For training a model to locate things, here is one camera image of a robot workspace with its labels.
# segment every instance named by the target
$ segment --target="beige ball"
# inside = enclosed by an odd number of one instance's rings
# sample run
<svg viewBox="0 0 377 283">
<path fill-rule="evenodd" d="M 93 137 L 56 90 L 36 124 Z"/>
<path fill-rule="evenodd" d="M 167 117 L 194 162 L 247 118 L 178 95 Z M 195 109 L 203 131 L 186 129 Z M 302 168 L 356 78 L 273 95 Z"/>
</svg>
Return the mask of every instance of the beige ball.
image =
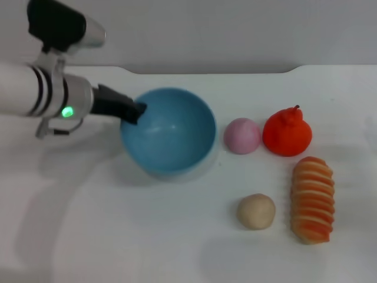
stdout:
<svg viewBox="0 0 377 283">
<path fill-rule="evenodd" d="M 261 193 L 242 199 L 237 208 L 237 218 L 251 230 L 262 230 L 271 226 L 275 217 L 275 204 Z"/>
</svg>

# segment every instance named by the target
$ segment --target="pink ball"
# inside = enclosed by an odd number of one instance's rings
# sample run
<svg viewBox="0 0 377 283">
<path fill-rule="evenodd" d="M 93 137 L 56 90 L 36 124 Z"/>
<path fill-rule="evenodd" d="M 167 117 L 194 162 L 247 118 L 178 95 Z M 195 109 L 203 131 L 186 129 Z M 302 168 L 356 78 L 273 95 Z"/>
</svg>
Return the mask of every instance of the pink ball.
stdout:
<svg viewBox="0 0 377 283">
<path fill-rule="evenodd" d="M 236 154 L 248 154 L 255 151 L 260 140 L 258 125 L 248 118 L 235 119 L 225 129 L 225 145 Z"/>
</svg>

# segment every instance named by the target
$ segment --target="play food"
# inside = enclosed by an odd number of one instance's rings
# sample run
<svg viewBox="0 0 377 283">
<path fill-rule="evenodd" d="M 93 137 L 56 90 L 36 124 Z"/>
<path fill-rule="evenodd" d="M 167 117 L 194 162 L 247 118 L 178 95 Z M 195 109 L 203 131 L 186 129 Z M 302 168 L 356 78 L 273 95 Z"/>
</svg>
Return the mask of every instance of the play food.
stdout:
<svg viewBox="0 0 377 283">
<path fill-rule="evenodd" d="M 273 153 L 295 156 L 302 153 L 312 141 L 312 129 L 303 120 L 299 106 L 280 110 L 264 125 L 263 143 Z"/>
<path fill-rule="evenodd" d="M 241 200 L 237 208 L 237 218 L 247 229 L 261 230 L 271 226 L 275 211 L 271 198 L 257 193 Z"/>
<path fill-rule="evenodd" d="M 305 157 L 293 169 L 290 224 L 308 245 L 330 241 L 335 212 L 332 175 L 326 162 L 316 157 Z"/>
<path fill-rule="evenodd" d="M 224 143 L 236 154 L 248 154 L 255 151 L 260 144 L 258 125 L 247 118 L 233 120 L 225 129 Z"/>
</svg>

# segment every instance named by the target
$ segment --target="plastic bowl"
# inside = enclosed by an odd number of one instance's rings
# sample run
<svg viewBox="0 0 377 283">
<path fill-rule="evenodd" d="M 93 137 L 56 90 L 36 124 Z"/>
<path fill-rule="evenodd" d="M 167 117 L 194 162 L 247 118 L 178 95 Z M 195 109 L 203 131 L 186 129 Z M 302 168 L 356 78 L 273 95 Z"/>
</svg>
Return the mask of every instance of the plastic bowl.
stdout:
<svg viewBox="0 0 377 283">
<path fill-rule="evenodd" d="M 209 106 L 179 88 L 151 90 L 137 102 L 147 110 L 137 125 L 122 121 L 125 148 L 145 171 L 160 175 L 188 172 L 213 148 L 217 127 Z"/>
</svg>

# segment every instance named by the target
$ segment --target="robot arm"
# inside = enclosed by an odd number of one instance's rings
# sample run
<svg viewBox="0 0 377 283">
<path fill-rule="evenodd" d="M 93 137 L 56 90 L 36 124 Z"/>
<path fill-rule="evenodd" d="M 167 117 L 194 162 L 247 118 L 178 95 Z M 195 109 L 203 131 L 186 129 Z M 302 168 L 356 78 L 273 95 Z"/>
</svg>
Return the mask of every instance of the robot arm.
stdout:
<svg viewBox="0 0 377 283">
<path fill-rule="evenodd" d="M 145 104 L 64 74 L 65 52 L 103 45 L 106 33 L 98 23 L 55 0 L 30 0 L 28 18 L 29 32 L 43 42 L 43 48 L 31 65 L 0 63 L 0 113 L 42 118 L 36 133 L 40 139 L 78 128 L 51 129 L 51 119 L 78 120 L 80 126 L 86 115 L 100 114 L 137 123 Z"/>
</svg>

